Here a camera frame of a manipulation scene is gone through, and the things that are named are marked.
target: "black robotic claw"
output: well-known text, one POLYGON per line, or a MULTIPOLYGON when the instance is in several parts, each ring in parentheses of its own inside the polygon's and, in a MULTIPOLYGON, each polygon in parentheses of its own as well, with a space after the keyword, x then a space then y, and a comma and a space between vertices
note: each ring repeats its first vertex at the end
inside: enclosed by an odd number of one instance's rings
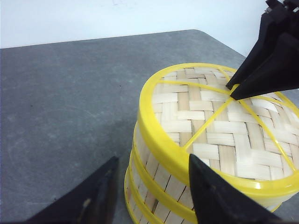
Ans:
POLYGON ((189 156, 189 180, 200 224, 287 224, 223 180, 197 156, 189 156))
POLYGON ((259 37, 227 87, 234 99, 299 88, 299 0, 266 1, 259 37))
POLYGON ((117 200, 118 163, 118 158, 112 157, 72 191, 30 219, 6 224, 112 223, 117 200))

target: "woven bamboo basket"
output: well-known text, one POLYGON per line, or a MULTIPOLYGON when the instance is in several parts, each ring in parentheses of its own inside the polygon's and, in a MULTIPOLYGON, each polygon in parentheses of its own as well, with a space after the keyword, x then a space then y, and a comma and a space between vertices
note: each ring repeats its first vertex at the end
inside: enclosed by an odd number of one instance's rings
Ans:
POLYGON ((271 211, 299 191, 298 108, 280 92, 235 101, 234 72, 179 64, 144 85, 125 176, 135 224, 197 223, 190 153, 271 211))

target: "yellow plastic band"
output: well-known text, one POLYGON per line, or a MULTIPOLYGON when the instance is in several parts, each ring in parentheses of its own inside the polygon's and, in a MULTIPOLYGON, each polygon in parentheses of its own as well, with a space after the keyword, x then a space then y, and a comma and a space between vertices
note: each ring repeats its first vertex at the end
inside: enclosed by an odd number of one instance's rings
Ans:
POLYGON ((232 92, 235 91, 235 89, 236 89, 239 85, 240 85, 240 84, 234 84, 233 87, 232 87, 232 89, 231 89, 230 92, 229 92, 229 95, 231 95, 232 92))
POLYGON ((270 129, 263 123, 263 121, 257 116, 257 114, 241 99, 239 100, 241 105, 256 119, 256 121, 259 123, 260 126, 266 131, 266 133, 269 135, 269 137, 272 139, 276 147, 280 150, 283 158, 286 160, 287 164, 290 166, 290 168, 293 170, 293 172, 296 171, 296 168, 293 164, 293 162, 289 159, 273 133, 270 131, 270 129))
POLYGON ((219 107, 218 110, 198 129, 198 131, 187 141, 187 143, 182 147, 184 150, 187 148, 200 136, 200 134, 214 121, 214 119, 232 102, 233 98, 228 98, 227 101, 219 107))
POLYGON ((227 81, 230 80, 230 77, 228 76, 228 74, 221 67, 219 67, 217 69, 224 75, 224 77, 226 78, 227 81))
POLYGON ((135 146, 133 145, 132 148, 132 155, 136 170, 141 177, 143 183, 147 187, 147 189, 152 193, 155 198, 161 202, 164 206, 166 206, 169 210, 176 213, 178 216, 192 222, 194 224, 197 223, 197 218, 195 212, 192 211, 190 208, 182 205, 181 203, 177 202, 173 199, 170 195, 164 192, 164 190, 152 179, 149 175, 148 171, 144 168, 139 153, 136 150, 135 146))
POLYGON ((292 110, 293 112, 297 115, 297 117, 299 118, 299 109, 298 107, 296 107, 296 105, 290 101, 284 94, 282 94, 281 92, 275 92, 275 94, 277 96, 279 96, 292 110))
POLYGON ((192 85, 192 86, 201 87, 201 88, 204 88, 207 90, 212 90, 215 92, 220 92, 220 93, 223 93, 226 95, 229 94, 229 91, 227 91, 227 90, 218 89, 216 87, 212 87, 212 86, 204 85, 204 84, 200 84, 200 83, 192 83, 192 82, 184 82, 184 81, 170 81, 170 80, 161 80, 161 81, 159 81, 159 83, 176 84, 176 85, 192 85))
POLYGON ((129 172, 128 172, 128 178, 129 178, 129 184, 131 189, 131 195, 133 195, 134 201, 136 202, 136 205, 140 209, 141 213, 146 217, 146 219, 153 224, 163 224, 161 219, 159 219, 157 216, 155 216, 151 211, 148 209, 148 207, 144 204, 142 201, 142 198, 140 197, 138 191, 136 190, 133 177, 131 175, 131 166, 129 164, 129 172))
POLYGON ((125 199, 126 199, 126 207, 127 207, 127 210, 129 212, 129 215, 131 216, 131 219, 133 220, 133 223, 134 224, 139 224, 139 221, 137 221, 134 213, 133 213, 133 210, 132 210, 132 207, 131 205, 129 204, 129 200, 128 200, 128 197, 127 197, 127 194, 126 194, 126 189, 127 189, 127 186, 126 186, 126 179, 127 179, 127 173, 128 173, 128 169, 126 170, 126 174, 125 174, 125 183, 124 183, 124 193, 125 193, 125 199))

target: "yellow plastic rim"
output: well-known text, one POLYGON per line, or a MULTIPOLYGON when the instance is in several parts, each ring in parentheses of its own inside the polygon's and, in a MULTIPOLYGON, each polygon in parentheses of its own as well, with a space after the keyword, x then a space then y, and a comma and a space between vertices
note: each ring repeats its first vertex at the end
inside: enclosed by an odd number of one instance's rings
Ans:
MULTIPOLYGON (((158 120, 154 115, 154 110, 152 107, 152 95, 153 90, 157 83, 165 82, 161 81, 161 78, 167 75, 172 71, 176 71, 183 68, 191 67, 212 67, 219 69, 220 72, 225 74, 224 70, 235 72, 236 69, 229 67, 216 65, 216 64, 207 64, 207 63, 185 63, 178 64, 167 67, 155 73, 143 86, 143 89, 140 94, 139 100, 139 112, 138 112, 138 124, 142 134, 142 137, 147 144, 150 151, 153 153, 154 157, 161 163, 161 165, 182 183, 189 186, 189 154, 182 150, 182 147, 175 144, 167 133, 163 130, 158 120)), ((299 117, 298 108, 282 93, 276 92, 276 94, 283 100, 283 102, 278 101, 280 104, 286 105, 292 109, 292 111, 299 117)), ((279 148, 284 156, 284 151, 282 148, 279 148)), ((270 198, 270 197, 279 197, 289 194, 294 194, 299 191, 299 171, 294 169, 292 162, 286 161, 293 170, 293 175, 273 181, 257 181, 250 180, 245 178, 240 178, 232 175, 225 174, 219 170, 213 169, 218 173, 222 178, 227 182, 233 185, 242 193, 246 194, 252 198, 270 198)))

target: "bamboo steamer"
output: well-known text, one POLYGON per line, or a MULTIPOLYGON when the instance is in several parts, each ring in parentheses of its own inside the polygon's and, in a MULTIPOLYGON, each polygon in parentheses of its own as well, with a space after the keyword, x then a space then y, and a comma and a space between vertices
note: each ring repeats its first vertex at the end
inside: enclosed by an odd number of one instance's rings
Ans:
POLYGON ((135 224, 197 223, 190 153, 271 211, 299 191, 298 108, 280 92, 235 101, 235 71, 179 64, 144 85, 125 176, 135 224))

